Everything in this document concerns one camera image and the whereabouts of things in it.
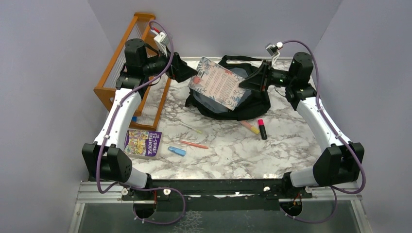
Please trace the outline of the black backpack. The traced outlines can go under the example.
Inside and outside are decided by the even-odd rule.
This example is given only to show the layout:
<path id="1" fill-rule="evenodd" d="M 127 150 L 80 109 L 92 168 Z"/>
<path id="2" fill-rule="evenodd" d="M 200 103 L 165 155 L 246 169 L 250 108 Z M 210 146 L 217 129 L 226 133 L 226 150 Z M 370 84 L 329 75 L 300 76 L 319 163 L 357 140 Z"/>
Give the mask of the black backpack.
<path id="1" fill-rule="evenodd" d="M 239 84 L 259 68 L 251 62 L 261 59 L 225 55 L 219 62 L 203 56 L 191 77 L 185 106 L 196 108 L 202 115 L 216 120 L 250 120 L 270 109 L 267 93 L 241 88 Z"/>

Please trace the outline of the floral cover book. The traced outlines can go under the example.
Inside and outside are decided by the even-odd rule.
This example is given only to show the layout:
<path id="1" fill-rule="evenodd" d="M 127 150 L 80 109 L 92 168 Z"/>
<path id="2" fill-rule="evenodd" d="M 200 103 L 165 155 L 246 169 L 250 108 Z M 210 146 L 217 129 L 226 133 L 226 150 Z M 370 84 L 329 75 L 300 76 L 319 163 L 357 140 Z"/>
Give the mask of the floral cover book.
<path id="1" fill-rule="evenodd" d="M 239 87 L 244 78 L 218 63 L 202 57 L 197 65 L 198 74 L 193 76 L 188 87 L 196 94 L 206 97 L 225 110 L 234 110 L 245 94 Z"/>

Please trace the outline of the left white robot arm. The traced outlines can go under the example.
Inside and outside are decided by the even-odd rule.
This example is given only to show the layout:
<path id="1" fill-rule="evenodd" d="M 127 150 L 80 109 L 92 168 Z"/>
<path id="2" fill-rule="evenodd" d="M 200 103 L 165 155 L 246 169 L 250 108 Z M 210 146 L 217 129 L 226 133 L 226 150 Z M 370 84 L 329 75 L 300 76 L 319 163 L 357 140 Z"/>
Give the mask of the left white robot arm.
<path id="1" fill-rule="evenodd" d="M 106 122 L 93 143 L 85 143 L 82 156 L 89 174 L 96 179 L 114 181 L 134 188 L 140 199 L 152 195 L 149 175 L 136 170 L 124 153 L 126 134 L 147 87 L 166 74 L 181 83 L 197 72 L 174 51 L 171 39 L 154 39 L 158 52 L 148 57 L 149 47 L 141 39 L 126 41 L 125 63 L 116 81 L 116 91 Z"/>

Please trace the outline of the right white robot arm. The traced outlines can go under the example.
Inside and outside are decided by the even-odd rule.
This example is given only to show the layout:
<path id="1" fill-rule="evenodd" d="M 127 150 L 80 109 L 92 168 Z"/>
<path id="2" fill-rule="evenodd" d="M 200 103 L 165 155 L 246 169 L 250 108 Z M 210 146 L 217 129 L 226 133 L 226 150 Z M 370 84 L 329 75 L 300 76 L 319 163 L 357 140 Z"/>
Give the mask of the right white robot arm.
<path id="1" fill-rule="evenodd" d="M 298 52 L 288 71 L 274 69 L 271 62 L 264 60 L 256 72 L 239 84 L 241 88 L 264 94 L 270 85 L 284 87 L 287 101 L 309 125 L 320 146 L 322 154 L 312 167 L 284 174 L 280 191 L 288 198 L 297 194 L 300 187 L 354 182 L 362 174 L 359 166 L 364 147 L 344 135 L 324 109 L 309 83 L 313 67 L 312 56 Z"/>

